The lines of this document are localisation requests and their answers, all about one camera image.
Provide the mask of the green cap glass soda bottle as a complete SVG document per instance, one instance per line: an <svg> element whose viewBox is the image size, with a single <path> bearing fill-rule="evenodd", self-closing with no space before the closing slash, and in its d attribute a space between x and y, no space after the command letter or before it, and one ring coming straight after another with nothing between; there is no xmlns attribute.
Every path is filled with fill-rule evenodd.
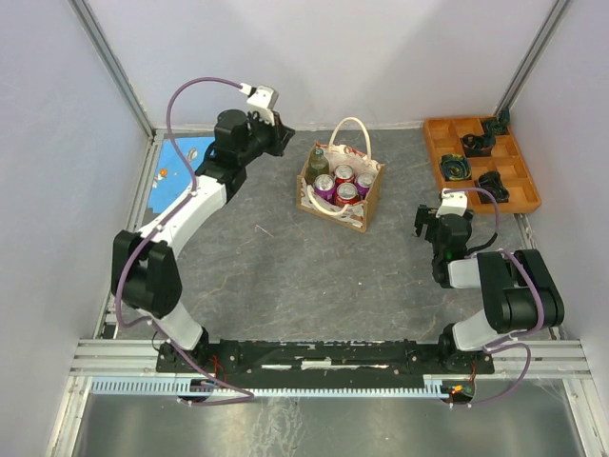
<svg viewBox="0 0 609 457"><path fill-rule="evenodd" d="M324 155L322 148L315 148L309 154L305 171L305 181L308 185L313 185L318 176L328 174L330 171L329 161Z"/></svg>

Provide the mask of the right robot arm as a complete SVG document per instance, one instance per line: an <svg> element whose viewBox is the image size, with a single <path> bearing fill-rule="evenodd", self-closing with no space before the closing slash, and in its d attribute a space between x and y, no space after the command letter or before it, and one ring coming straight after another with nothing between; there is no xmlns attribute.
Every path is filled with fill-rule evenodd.
<svg viewBox="0 0 609 457"><path fill-rule="evenodd" d="M468 209L417 208L414 230L432 246L435 282L442 288L475 288L482 302L476 314L446 326L437 344L420 344L408 354L417 368L432 373L491 374L495 350L564 319L563 301L540 252L470 248L473 216Z"/></svg>

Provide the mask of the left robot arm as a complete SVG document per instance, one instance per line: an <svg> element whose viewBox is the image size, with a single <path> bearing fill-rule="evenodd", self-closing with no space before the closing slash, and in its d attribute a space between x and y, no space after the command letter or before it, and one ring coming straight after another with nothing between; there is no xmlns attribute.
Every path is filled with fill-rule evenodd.
<svg viewBox="0 0 609 457"><path fill-rule="evenodd" d="M194 181L156 219L113 240L111 292L115 306L128 306L179 347L178 361L199 371L210 360L206 330L181 301L183 285L177 257L214 212L225 206L246 180L246 168L267 153L281 156L295 131L275 110L218 115L214 139Z"/></svg>

